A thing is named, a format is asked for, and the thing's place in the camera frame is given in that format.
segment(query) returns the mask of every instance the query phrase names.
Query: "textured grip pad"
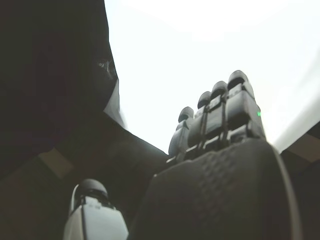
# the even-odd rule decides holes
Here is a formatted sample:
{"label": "textured grip pad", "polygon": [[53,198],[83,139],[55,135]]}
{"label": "textured grip pad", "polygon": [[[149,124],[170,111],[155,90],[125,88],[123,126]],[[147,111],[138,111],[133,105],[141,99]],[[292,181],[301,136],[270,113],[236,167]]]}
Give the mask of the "textured grip pad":
{"label": "textured grip pad", "polygon": [[281,158],[248,139],[175,165],[150,183],[129,240],[300,240]]}

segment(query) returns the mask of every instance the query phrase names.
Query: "overexposed sky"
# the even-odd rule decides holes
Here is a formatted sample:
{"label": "overexposed sky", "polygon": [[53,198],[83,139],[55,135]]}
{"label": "overexposed sky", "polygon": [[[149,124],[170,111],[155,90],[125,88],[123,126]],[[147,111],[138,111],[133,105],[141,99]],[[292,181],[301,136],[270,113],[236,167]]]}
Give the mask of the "overexposed sky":
{"label": "overexposed sky", "polygon": [[302,116],[320,109],[320,1],[105,0],[105,8],[127,129],[164,152],[180,111],[196,111],[200,95],[235,70],[248,76],[279,150],[295,140],[288,131],[298,138],[320,120],[316,110]]}

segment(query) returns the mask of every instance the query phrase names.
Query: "white backdrop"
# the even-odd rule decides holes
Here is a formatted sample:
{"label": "white backdrop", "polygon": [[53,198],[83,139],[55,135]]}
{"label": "white backdrop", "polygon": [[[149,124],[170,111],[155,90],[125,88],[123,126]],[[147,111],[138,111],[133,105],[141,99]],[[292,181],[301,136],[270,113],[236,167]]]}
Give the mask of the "white backdrop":
{"label": "white backdrop", "polygon": [[127,129],[168,152],[180,111],[242,70],[282,151],[320,120],[320,1],[105,0]]}

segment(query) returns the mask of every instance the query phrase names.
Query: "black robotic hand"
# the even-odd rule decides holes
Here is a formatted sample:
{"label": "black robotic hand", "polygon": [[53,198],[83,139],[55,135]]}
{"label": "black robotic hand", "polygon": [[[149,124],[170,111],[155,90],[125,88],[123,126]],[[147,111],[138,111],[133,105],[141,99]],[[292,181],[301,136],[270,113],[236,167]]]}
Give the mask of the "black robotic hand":
{"label": "black robotic hand", "polygon": [[178,121],[168,169],[152,179],[129,240],[303,239],[288,173],[242,71]]}

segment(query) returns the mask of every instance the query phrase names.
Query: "bright white light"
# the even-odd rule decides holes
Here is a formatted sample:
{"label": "bright white light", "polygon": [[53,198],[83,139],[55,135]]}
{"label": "bright white light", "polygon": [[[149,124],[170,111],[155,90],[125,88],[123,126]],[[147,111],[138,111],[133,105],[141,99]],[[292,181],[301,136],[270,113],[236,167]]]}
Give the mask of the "bright white light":
{"label": "bright white light", "polygon": [[[252,84],[271,143],[319,99],[314,79],[320,76],[306,78],[320,50],[317,0],[106,0],[105,5],[127,127],[166,153],[180,111],[196,110],[200,95],[227,82],[235,70],[244,71]],[[320,120],[319,114],[309,118]],[[300,126],[302,131],[310,124]]]}

